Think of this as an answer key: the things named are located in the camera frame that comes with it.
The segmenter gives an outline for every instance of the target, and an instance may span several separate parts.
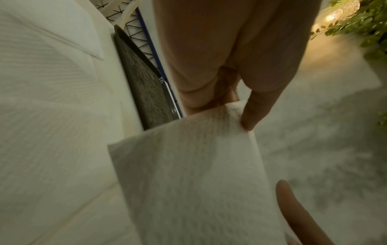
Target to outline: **gray floor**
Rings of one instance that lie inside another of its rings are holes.
[[[309,43],[300,71],[254,130],[270,180],[286,179],[337,244],[387,244],[387,63],[352,36]],[[241,99],[249,91],[239,87]]]

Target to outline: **black tablet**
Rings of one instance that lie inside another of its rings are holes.
[[[179,119],[178,112],[158,69],[119,26],[114,43],[127,77],[144,130]]]

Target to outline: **hand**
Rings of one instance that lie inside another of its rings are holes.
[[[283,217],[303,245],[334,245],[298,202],[286,181],[281,180],[277,183],[276,196]],[[288,245],[298,244],[288,235],[286,239]]]
[[[293,79],[321,0],[157,0],[162,50],[187,114],[238,101],[252,89],[246,130]]]

